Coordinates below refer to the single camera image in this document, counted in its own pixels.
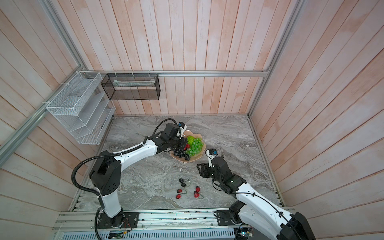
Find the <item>dark purple grape bunch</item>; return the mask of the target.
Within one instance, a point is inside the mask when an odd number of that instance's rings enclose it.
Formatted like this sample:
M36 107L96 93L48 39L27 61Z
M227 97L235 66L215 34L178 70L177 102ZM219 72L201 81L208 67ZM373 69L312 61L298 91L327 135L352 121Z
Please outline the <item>dark purple grape bunch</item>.
M179 160L190 161L190 151L188 147L181 149L173 149L173 155L176 156Z

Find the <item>green grape bunch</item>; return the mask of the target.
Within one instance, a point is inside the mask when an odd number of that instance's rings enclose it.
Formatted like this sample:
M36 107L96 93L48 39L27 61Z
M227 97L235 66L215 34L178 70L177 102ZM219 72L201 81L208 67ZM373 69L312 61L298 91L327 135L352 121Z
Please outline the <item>green grape bunch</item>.
M199 154L202 151L203 145L204 143L201 138L195 138L194 143L190 145L191 147L189 148L190 156L193 157Z

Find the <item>bumpy green fake fruit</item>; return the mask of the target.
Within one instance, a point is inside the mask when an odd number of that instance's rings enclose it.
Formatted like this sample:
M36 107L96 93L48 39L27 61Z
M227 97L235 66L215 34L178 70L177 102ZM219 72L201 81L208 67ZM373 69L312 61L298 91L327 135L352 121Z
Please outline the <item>bumpy green fake fruit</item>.
M187 136L187 141L189 145L192 145L195 141L195 138L193 136Z

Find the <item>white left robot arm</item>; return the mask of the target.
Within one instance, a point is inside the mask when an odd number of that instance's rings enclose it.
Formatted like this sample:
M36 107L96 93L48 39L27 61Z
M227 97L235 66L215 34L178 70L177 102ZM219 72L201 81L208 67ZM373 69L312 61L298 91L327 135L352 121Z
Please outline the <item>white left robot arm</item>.
M145 137L142 143L116 153L105 152L96 160L90 179L96 188L103 214L113 228L121 227L124 222L124 210L117 191L122 172L147 157L167 150L183 150L188 143L183 136L186 129L187 126L182 122L166 124L163 131Z

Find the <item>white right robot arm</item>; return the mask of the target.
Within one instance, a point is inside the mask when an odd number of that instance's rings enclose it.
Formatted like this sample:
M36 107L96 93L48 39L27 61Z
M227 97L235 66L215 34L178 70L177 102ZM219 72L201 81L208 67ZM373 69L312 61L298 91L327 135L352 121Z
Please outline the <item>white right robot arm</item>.
M236 199L229 208L234 223L249 225L270 240L314 240L316 237L307 218L299 212L278 207L259 194L245 179L232 173L224 157L209 164L197 164L202 178L211 178L226 194Z

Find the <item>pink scalloped fruit bowl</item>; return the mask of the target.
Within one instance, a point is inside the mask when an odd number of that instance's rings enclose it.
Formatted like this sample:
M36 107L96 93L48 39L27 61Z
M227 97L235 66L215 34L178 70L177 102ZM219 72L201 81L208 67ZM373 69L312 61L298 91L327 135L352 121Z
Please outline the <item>pink scalloped fruit bowl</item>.
M194 138L201 138L202 141L203 141L203 138L202 138L202 135L201 135L201 134L194 134L194 133L192 133L192 132L189 131L189 130L185 131L185 132L184 132L184 135L185 135L184 138L186 138L186 139L187 139L187 136L193 136ZM173 151L171 151L170 156L171 156L172 158L174 158L174 159L180 161L180 162L183 162L183 163L190 163L190 162L196 161L196 160L198 160L198 159L200 159L200 158L202 157L203 153L204 153L205 150L206 150L206 146L207 146L207 145L204 143L203 148L202 148L202 151L201 151L199 154L197 154L197 155L191 157L191 160L190 160L190 161L179 160L176 156L173 155Z

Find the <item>black cherry pair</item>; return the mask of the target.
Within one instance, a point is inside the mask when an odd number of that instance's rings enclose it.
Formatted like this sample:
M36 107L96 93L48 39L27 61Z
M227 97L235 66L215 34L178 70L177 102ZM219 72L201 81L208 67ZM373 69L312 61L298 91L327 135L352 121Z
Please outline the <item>black cherry pair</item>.
M183 188L189 187L191 185L191 183L189 181L186 181L182 178L179 179L179 182Z

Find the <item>white ventilation grille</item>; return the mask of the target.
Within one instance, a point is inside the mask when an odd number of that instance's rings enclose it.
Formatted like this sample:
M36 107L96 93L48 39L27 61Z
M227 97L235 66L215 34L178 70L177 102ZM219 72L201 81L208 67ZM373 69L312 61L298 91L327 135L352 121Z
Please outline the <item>white ventilation grille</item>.
M100 232L103 240L233 240L232 228L189 229L189 230L144 230L121 232Z

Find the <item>green circuit board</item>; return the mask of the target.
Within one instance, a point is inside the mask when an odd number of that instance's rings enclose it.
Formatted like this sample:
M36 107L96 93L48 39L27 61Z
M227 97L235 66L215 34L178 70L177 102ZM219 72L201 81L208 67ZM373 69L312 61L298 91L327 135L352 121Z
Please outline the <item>green circuit board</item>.
M236 233L237 240L248 240L253 237L253 233L249 232L248 229L239 229Z

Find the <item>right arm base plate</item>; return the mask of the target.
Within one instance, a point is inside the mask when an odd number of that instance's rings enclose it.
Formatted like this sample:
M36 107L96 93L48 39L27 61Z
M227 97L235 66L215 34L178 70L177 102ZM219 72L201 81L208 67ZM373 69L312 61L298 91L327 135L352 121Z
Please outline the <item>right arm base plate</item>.
M232 210L218 210L214 212L214 216L219 226L236 226L242 223L238 214Z

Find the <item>aluminium mounting rail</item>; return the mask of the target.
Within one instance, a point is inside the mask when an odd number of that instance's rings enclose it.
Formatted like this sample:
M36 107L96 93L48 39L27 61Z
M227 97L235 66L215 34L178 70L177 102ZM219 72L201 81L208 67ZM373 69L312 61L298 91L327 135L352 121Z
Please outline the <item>aluminium mounting rail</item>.
M176 229L218 229L215 211L221 209L171 209L138 210L137 224L130 220L131 227L137 231L176 230ZM62 212L59 214L53 232L93 231L95 212Z

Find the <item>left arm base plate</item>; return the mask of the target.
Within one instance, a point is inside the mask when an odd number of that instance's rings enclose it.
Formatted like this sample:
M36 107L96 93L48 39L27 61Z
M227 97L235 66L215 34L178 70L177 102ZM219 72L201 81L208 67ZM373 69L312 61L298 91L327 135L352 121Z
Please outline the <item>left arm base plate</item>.
M107 214L101 213L98 217L98 229L134 229L138 225L139 212L118 213L115 217L109 218Z

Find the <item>aluminium frame crossbar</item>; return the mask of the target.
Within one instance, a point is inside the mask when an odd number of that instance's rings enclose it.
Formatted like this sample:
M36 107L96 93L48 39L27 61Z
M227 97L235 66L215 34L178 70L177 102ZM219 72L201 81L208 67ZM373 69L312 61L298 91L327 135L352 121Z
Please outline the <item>aluminium frame crossbar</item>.
M158 77L266 77L269 74L267 70L225 70L225 71L84 71L91 75L100 73L101 76L106 74L124 74L132 77L149 77L157 75Z

